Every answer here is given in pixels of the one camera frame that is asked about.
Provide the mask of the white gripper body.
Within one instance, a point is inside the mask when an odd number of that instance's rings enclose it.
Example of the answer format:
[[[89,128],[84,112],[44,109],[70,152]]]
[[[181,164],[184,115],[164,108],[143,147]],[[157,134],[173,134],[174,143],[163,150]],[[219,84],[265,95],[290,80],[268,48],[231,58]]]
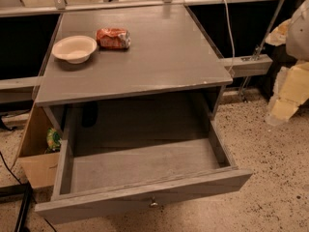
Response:
[[[297,60],[309,61],[309,0],[305,0],[291,18],[286,50]]]

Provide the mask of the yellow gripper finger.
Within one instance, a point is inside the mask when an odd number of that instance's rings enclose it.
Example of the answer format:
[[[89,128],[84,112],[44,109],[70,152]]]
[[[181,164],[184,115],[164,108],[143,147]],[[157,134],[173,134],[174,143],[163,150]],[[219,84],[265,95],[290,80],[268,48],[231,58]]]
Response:
[[[299,61],[290,68],[282,67],[267,106],[266,122],[272,126],[288,122],[308,100],[309,63]]]
[[[266,43],[274,46],[279,46],[286,43],[291,21],[289,19],[280,23],[266,37]]]

